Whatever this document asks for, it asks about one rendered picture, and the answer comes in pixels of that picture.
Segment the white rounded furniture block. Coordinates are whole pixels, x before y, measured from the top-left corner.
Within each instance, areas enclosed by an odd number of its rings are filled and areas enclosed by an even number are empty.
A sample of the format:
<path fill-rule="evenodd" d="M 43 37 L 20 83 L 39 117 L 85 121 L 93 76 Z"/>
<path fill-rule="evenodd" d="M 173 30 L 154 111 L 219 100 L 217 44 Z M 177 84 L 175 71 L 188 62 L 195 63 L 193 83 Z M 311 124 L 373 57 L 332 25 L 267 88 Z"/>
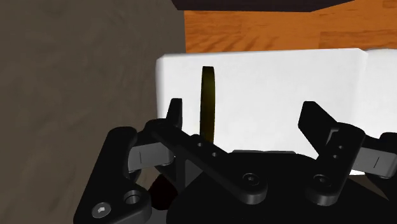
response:
<path fill-rule="evenodd" d="M 214 68 L 214 143 L 224 151 L 317 152 L 298 129 L 305 101 L 371 137 L 397 133 L 397 49 L 338 48 L 168 54 L 156 63 L 157 114 L 183 101 L 187 134 L 199 132 L 202 69 Z"/>

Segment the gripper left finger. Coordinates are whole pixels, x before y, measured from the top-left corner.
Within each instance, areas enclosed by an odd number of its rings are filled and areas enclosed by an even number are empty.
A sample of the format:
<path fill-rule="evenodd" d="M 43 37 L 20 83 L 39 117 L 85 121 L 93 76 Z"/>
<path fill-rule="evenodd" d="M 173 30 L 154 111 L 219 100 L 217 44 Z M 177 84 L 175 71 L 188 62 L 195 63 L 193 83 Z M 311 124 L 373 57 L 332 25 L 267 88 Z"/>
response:
<path fill-rule="evenodd" d="M 238 164 L 200 135 L 182 129 L 182 100 L 173 98 L 167 116 L 150 120 L 144 130 L 117 127 L 106 136 L 73 217 L 73 224 L 146 224 L 152 214 L 151 195 L 136 183 L 138 168 L 129 168 L 138 150 L 165 151 L 169 161 L 156 162 L 161 173 L 180 191 L 186 188 L 186 161 L 197 166 L 238 201 L 255 205 L 264 201 L 267 181 L 256 170 Z"/>

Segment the olive yellow thin disc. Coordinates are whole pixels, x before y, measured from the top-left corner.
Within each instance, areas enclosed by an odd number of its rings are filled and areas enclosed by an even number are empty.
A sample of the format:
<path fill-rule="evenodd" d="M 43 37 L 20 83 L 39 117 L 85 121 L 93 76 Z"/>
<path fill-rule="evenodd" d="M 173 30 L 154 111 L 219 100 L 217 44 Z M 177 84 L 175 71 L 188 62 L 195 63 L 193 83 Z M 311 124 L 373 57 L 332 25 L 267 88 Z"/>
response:
<path fill-rule="evenodd" d="M 200 89 L 200 135 L 211 143 L 214 142 L 215 90 L 214 68 L 203 66 Z"/>

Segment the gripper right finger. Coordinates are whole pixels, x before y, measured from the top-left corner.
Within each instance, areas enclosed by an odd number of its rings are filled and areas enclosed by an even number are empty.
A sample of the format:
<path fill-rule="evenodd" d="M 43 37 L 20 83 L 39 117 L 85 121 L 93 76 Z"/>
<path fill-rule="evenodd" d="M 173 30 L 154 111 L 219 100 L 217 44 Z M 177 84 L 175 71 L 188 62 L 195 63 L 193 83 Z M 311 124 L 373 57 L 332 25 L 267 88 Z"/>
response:
<path fill-rule="evenodd" d="M 319 104 L 305 101 L 298 128 L 316 150 L 315 168 L 305 191 L 320 206 L 335 204 L 352 170 L 385 179 L 386 186 L 397 174 L 397 133 L 368 136 L 362 129 L 337 122 Z"/>

